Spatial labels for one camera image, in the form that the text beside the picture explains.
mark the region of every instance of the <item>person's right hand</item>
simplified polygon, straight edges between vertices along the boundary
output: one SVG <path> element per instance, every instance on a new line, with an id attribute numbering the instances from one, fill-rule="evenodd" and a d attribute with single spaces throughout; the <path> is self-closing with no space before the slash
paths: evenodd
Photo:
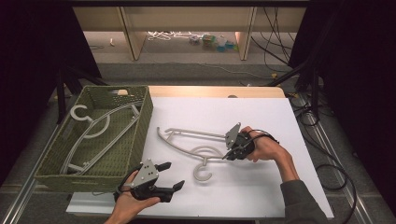
<path id="1" fill-rule="evenodd" d="M 250 137 L 254 138 L 255 136 L 262 134 L 260 132 L 252 131 L 250 126 L 247 126 L 241 130 L 242 133 L 249 133 Z M 255 149 L 252 153 L 247 155 L 247 159 L 250 161 L 269 161 L 276 160 L 280 154 L 286 151 L 279 143 L 275 142 L 269 137 L 259 137 L 254 140 Z"/>
<path id="2" fill-rule="evenodd" d="M 241 132 L 249 133 L 252 138 L 261 134 L 260 132 L 252 131 L 249 126 L 243 128 Z M 247 155 L 248 160 L 254 162 L 258 160 L 274 160 L 283 182 L 299 179 L 292 156 L 278 142 L 269 137 L 259 137 L 253 141 L 255 148 L 253 152 Z"/>

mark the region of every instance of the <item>white table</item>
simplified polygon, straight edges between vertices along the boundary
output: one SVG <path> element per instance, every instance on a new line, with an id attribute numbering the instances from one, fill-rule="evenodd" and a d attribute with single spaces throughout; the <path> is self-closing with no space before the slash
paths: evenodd
<path id="1" fill-rule="evenodd" d="M 279 185 L 281 178 L 273 161 L 209 160 L 200 172 L 213 176 L 206 182 L 193 177 L 194 167 L 201 162 L 167 145 L 157 134 L 168 128 L 225 134 L 237 122 L 250 125 L 274 136 L 294 158 L 300 178 L 318 202 L 326 217 L 333 213 L 319 183 L 317 173 L 304 144 L 301 132 L 286 98 L 207 98 L 152 97 L 154 110 L 148 128 L 143 160 L 154 163 L 172 162 L 170 169 L 160 172 L 158 187 L 171 188 L 185 180 L 170 203 L 159 203 L 140 213 L 140 217 L 263 219 L 283 217 L 284 203 Z M 175 137 L 184 148 L 209 145 L 225 154 L 220 141 Z M 67 208 L 76 215 L 108 215 L 114 206 L 111 193 L 93 196 L 74 193 Z"/>

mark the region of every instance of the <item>floor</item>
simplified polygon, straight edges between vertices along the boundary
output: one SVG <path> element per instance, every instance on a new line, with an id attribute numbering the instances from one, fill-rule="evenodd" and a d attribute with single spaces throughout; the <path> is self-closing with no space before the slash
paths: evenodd
<path id="1" fill-rule="evenodd" d="M 233 34 L 230 33 L 212 33 L 212 35 L 223 35 L 230 42 L 235 42 Z M 172 35 L 170 39 L 166 37 L 168 40 L 159 38 L 149 40 L 151 35 L 148 34 L 139 60 L 133 62 L 123 34 L 86 33 L 86 37 L 102 73 L 103 81 L 108 84 L 262 86 L 290 70 L 275 57 L 264 54 L 263 50 L 253 42 L 250 43 L 247 60 L 241 61 L 235 49 L 219 52 L 215 47 L 195 46 L 189 43 L 189 39 Z M 269 37 L 269 33 L 254 34 L 254 39 L 264 48 L 267 44 L 264 38 Z M 292 48 L 293 38 L 295 34 L 281 33 L 284 46 Z M 276 39 L 272 36 L 271 41 L 276 42 Z M 268 44 L 267 49 L 282 60 L 288 59 L 278 45 Z M 345 220 L 348 220 L 347 223 L 396 223 L 395 216 L 378 193 L 359 158 L 354 156 L 353 148 L 337 122 L 337 117 L 332 114 L 332 109 L 326 103 L 326 95 L 323 92 L 319 95 L 320 121 L 316 125 L 310 125 L 315 122 L 316 117 L 304 110 L 306 104 L 310 102 L 311 93 L 309 91 L 295 92 L 293 84 L 296 79 L 297 77 L 292 77 L 281 83 L 280 87 L 288 94 L 290 103 L 296 111 L 296 118 L 302 135 L 306 137 L 306 145 L 312 161 L 316 166 L 323 163 L 334 164 L 329 156 L 323 153 L 327 151 L 339 161 L 352 180 L 349 180 L 343 189 L 325 189 L 335 216 L 330 223 L 345 223 Z M 70 96 L 70 102 L 76 97 L 70 93 L 67 95 Z M 43 149 L 57 127 L 56 120 L 57 98 L 54 93 L 49 99 L 48 108 L 42 115 L 30 144 L 21 153 L 13 170 L 0 188 L 0 217 L 4 223 L 53 223 L 55 221 L 57 223 L 103 223 L 106 220 L 106 217 L 76 217 L 67 214 L 65 209 L 70 199 L 69 193 L 51 192 L 36 182 L 29 185 L 34 182 L 31 173 L 34 172 L 37 161 L 42 157 Z M 325 187 L 330 188 L 340 186 L 344 179 L 343 174 L 329 167 L 318 170 L 318 177 Z M 357 191 L 357 206 L 354 215 L 348 218 L 354 201 L 354 189 Z M 261 224 L 283 223 L 283 220 L 270 219 L 258 222 Z"/>

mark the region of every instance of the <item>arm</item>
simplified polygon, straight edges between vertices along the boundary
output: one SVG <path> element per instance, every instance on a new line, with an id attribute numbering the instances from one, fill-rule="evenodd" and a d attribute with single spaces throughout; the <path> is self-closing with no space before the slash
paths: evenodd
<path id="1" fill-rule="evenodd" d="M 249 133 L 252 138 L 260 134 L 248 126 L 241 132 Z M 300 180 L 289 152 L 268 137 L 257 138 L 254 143 L 255 149 L 247 155 L 248 160 L 276 162 L 283 182 L 280 187 L 285 202 L 285 223 L 328 223 L 305 183 Z"/>
<path id="2" fill-rule="evenodd" d="M 126 183 L 131 183 L 136 175 L 137 171 L 133 172 L 128 177 Z M 129 187 L 123 187 L 122 190 L 126 191 L 124 191 L 117 199 L 113 212 L 105 224 L 129 223 L 143 209 L 151 207 L 152 205 L 160 202 L 160 198 L 158 197 L 138 201 L 132 196 L 131 192 L 128 189 Z"/>

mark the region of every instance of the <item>hand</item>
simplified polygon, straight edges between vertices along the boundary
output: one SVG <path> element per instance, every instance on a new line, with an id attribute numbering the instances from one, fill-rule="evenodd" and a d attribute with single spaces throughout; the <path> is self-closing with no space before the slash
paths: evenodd
<path id="1" fill-rule="evenodd" d="M 259 134 L 262 134 L 260 132 L 252 131 L 249 126 L 243 128 L 241 130 L 241 133 L 249 133 L 250 137 L 252 138 Z M 254 162 L 257 162 L 258 160 L 280 160 L 279 157 L 287 152 L 285 148 L 283 148 L 279 143 L 275 142 L 269 137 L 259 137 L 255 139 L 254 145 L 254 151 L 247 155 L 247 159 Z"/>
<path id="2" fill-rule="evenodd" d="M 252 131 L 249 126 L 243 128 L 241 132 L 249 133 L 252 138 L 261 134 L 260 132 Z M 268 137 L 259 137 L 253 141 L 255 148 L 253 152 L 247 155 L 248 160 L 254 162 L 258 160 L 274 160 L 283 182 L 299 179 L 292 156 L 279 143 Z"/>
<path id="3" fill-rule="evenodd" d="M 136 175 L 137 171 L 133 172 L 125 183 L 131 183 Z M 124 192 L 117 199 L 113 212 L 106 224 L 128 223 L 134 219 L 134 217 L 143 209 L 151 207 L 152 205 L 160 202 L 160 198 L 158 197 L 149 198 L 144 201 L 138 201 L 136 198 L 134 198 L 134 196 L 132 196 L 129 189 L 130 188 L 126 186 L 122 187 L 122 191 Z"/>

